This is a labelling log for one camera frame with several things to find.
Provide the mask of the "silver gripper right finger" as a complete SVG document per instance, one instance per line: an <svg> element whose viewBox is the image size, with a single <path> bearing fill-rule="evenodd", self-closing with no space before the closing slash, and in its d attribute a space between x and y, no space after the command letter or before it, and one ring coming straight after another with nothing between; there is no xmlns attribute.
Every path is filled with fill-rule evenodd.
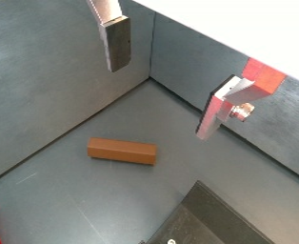
<svg viewBox="0 0 299 244"><path fill-rule="evenodd" d="M232 75L210 94L198 137L207 140L230 118L244 122L255 110L251 102L272 95L284 80L283 72L250 58L242 75Z"/></svg>

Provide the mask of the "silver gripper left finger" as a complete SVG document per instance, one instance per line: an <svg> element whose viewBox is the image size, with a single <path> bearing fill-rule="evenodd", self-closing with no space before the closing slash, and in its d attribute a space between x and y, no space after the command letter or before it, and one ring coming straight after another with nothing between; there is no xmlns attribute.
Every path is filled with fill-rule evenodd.
<svg viewBox="0 0 299 244"><path fill-rule="evenodd" d="M119 0L87 0L104 43L107 66L119 71L131 61L131 19Z"/></svg>

